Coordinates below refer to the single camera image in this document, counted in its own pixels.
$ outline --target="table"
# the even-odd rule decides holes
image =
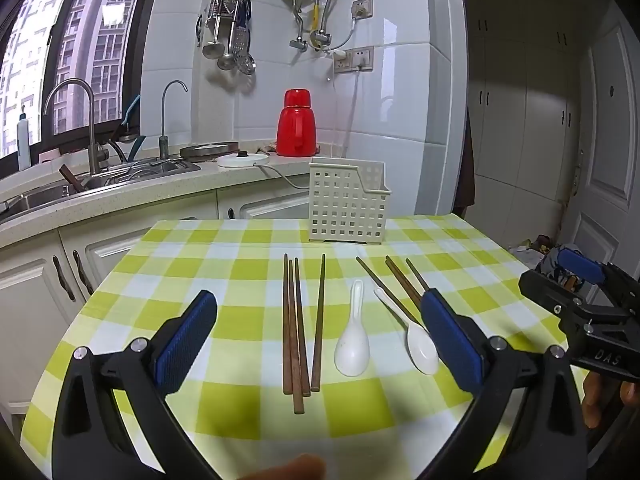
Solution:
[[[418,311],[384,263],[409,257],[453,309],[488,335],[517,349],[566,348],[558,322],[523,298],[527,268],[460,218],[389,220],[381,246],[309,243],[306,220],[163,221],[129,251],[69,327],[33,395],[21,445],[50,477],[51,437],[62,380],[72,351],[119,351],[151,338],[201,289],[213,292],[218,320],[181,390],[167,403],[200,452],[224,478],[283,463],[301,452],[327,461],[328,478],[416,478],[451,434],[470,402],[441,364],[418,372],[404,330],[378,301],[356,262],[362,257],[416,316]],[[326,254],[322,389],[294,415],[282,393],[282,257],[300,258],[308,362],[312,362],[322,254]],[[358,378],[342,376],[334,349],[349,314],[351,283],[366,286],[363,322],[371,359]],[[584,373],[575,370],[582,384]],[[520,397],[514,394],[481,466],[504,445]],[[141,459],[159,468],[126,396],[118,406]]]

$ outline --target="white plastic basket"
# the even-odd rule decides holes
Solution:
[[[315,156],[309,168],[309,240],[382,243],[385,163]]]

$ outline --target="kitchen sink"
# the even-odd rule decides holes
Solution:
[[[0,202],[0,224],[18,218],[28,212],[69,200],[75,196],[90,196],[105,189],[127,186],[142,180],[152,180],[164,176],[198,171],[200,167],[182,159],[160,160],[157,158],[140,160],[107,168],[98,175],[80,174],[76,178],[86,188],[76,192],[65,180],[54,182]]]

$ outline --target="soap bottle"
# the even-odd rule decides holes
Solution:
[[[20,114],[20,121],[18,121],[18,169],[22,171],[30,167],[29,121],[24,113],[24,105],[22,105],[22,113]]]

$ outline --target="screw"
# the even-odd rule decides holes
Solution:
[[[489,344],[491,345],[491,348],[497,350],[498,352],[506,350],[508,346],[506,339],[497,335],[489,339]]]
[[[549,351],[551,352],[551,355],[556,359],[562,359],[564,357],[564,350],[558,345],[552,345],[549,348]]]
[[[143,337],[139,337],[138,339],[134,339],[131,343],[131,349],[134,352],[142,352],[146,348],[147,341]]]
[[[74,350],[74,359],[78,359],[78,361],[81,361],[86,357],[86,354],[87,354],[86,346],[81,346],[79,348],[76,348]]]

